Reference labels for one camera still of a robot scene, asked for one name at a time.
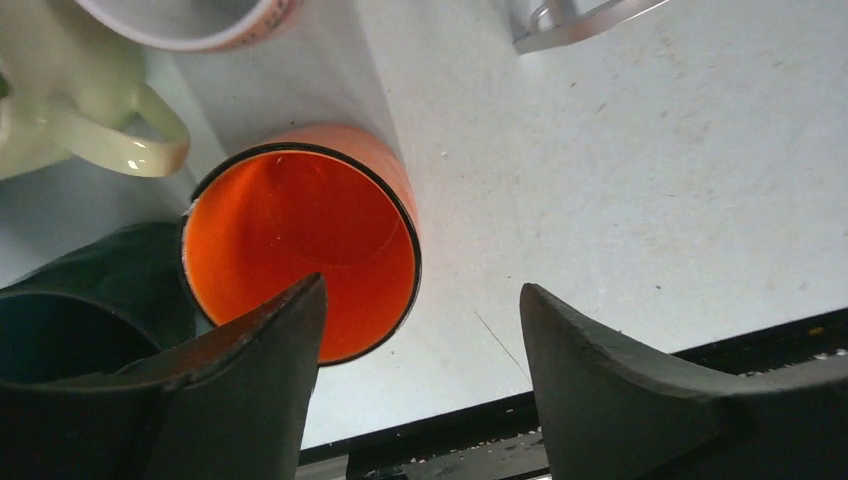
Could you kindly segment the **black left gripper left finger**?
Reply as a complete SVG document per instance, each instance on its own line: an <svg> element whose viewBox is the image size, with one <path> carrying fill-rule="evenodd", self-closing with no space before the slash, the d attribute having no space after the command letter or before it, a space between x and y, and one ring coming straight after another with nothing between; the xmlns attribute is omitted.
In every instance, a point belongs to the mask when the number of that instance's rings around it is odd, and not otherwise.
<svg viewBox="0 0 848 480"><path fill-rule="evenodd" d="M1 385L5 479L291 479L327 313L310 274L112 373Z"/></svg>

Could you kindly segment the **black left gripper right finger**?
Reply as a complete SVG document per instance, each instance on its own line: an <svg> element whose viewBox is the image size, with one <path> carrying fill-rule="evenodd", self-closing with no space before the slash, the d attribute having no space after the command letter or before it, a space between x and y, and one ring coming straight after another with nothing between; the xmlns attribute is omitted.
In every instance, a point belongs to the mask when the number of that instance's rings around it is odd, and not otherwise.
<svg viewBox="0 0 848 480"><path fill-rule="evenodd" d="M536 284L520 317L555 479L843 479L847 360L744 377L656 350Z"/></svg>

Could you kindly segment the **dark teal mug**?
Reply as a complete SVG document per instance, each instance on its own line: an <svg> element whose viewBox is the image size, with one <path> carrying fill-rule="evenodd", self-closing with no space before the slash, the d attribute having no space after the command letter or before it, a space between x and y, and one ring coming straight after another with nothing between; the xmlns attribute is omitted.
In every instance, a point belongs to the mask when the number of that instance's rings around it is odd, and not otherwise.
<svg viewBox="0 0 848 480"><path fill-rule="evenodd" d="M179 234L173 222L124 227L2 288L2 380L111 373L192 339Z"/></svg>

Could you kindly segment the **orange mug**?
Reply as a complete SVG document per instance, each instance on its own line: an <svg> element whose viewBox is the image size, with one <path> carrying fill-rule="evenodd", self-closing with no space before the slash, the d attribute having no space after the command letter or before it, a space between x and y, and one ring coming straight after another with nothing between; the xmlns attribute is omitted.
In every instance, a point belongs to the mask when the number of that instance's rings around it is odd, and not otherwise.
<svg viewBox="0 0 848 480"><path fill-rule="evenodd" d="M180 257L188 294L216 326L322 275L322 366L387 342L413 308L423 269L403 163L376 135L333 123L269 138L209 170L183 217Z"/></svg>

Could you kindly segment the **light green mug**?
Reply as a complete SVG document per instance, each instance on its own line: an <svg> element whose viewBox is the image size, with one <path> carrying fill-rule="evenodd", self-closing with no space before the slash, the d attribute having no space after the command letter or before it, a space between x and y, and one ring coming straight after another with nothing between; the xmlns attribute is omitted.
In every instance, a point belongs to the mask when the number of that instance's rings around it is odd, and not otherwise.
<svg viewBox="0 0 848 480"><path fill-rule="evenodd" d="M1 177L73 156L131 176L169 176L187 126L147 84L139 45L73 1L1 4Z"/></svg>

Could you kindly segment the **small salmon pink mug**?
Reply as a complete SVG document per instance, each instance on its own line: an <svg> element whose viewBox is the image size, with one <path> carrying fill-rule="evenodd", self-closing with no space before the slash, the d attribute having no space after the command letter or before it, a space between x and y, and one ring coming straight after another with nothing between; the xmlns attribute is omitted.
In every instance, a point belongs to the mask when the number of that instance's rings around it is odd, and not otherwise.
<svg viewBox="0 0 848 480"><path fill-rule="evenodd" d="M299 0L78 0L116 33L141 45L187 53L253 46L293 23Z"/></svg>

